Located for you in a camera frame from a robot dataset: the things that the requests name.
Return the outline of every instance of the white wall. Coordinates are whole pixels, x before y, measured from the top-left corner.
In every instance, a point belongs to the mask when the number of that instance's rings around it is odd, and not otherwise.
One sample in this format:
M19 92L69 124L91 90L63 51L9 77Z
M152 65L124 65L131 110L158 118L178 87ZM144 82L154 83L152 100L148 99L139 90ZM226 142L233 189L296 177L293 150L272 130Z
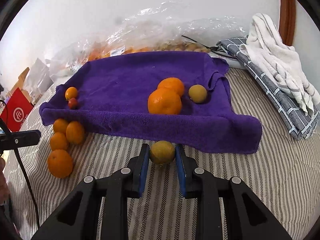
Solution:
M296 2L296 5L293 46L299 53L306 77L320 92L320 31L300 3Z
M0 41L0 83L11 88L37 57L50 59L84 33L113 30L120 19L169 0L29 0ZM279 21L279 0L172 0L189 5L185 19L241 17L248 29L261 12Z

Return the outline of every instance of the purple cloth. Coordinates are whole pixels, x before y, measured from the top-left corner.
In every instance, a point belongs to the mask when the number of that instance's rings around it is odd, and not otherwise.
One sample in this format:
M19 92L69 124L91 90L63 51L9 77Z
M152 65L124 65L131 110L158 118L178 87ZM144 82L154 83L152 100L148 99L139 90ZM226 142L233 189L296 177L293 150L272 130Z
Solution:
M206 53L141 52L87 62L39 113L44 125L58 118L81 122L89 132L114 136L167 140L209 153L251 154L261 140L260 122L237 115L231 108L230 86L224 74L228 64ZM185 84L179 115L148 113L148 97L159 82L177 77ZM192 85L208 90L208 102L194 104ZM79 108L68 109L64 94L78 89Z

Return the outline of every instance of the plastic bag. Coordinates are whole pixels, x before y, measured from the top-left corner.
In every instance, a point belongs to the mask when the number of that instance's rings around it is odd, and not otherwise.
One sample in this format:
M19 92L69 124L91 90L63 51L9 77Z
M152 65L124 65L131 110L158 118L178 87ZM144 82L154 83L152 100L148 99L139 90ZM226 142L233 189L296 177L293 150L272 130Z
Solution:
M180 3L165 2L125 19L120 28L108 37L102 34L99 38L92 36L74 43L52 58L50 77L58 85L68 80L87 61L121 54L159 50L209 52L201 44L181 35L211 47L222 39L247 34L241 27L241 21L233 17L183 21L182 11L187 9Z
M26 76L22 89L28 91L31 103L35 104L52 84L49 68L37 58Z

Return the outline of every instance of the round metal pin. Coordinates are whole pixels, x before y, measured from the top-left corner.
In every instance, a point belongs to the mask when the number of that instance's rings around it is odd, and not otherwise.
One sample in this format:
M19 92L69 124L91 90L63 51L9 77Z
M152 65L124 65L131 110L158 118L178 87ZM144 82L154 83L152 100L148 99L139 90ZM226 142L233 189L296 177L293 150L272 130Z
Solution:
M122 173L122 174L128 174L128 173L130 173L130 171L131 171L131 170L130 170L129 168L122 168L122 169L121 169L121 173Z
M240 184L241 179L238 178L238 177L233 177L233 178L231 179L231 181L232 181L234 184Z
M90 182L92 182L93 181L93 177L92 176L86 176L85 178L84 178L84 182L85 183L90 183Z
M202 169L202 168L195 168L195 173L196 173L196 174L203 174L203 173L204 173L204 169Z

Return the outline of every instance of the red box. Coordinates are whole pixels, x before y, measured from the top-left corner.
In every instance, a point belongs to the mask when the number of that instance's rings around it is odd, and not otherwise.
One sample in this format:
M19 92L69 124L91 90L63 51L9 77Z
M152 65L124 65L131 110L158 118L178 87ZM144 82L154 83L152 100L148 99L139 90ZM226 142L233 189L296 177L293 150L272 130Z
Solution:
M12 132L17 132L32 108L33 105L26 99L21 90L17 88L7 102L7 107L2 111L0 118Z

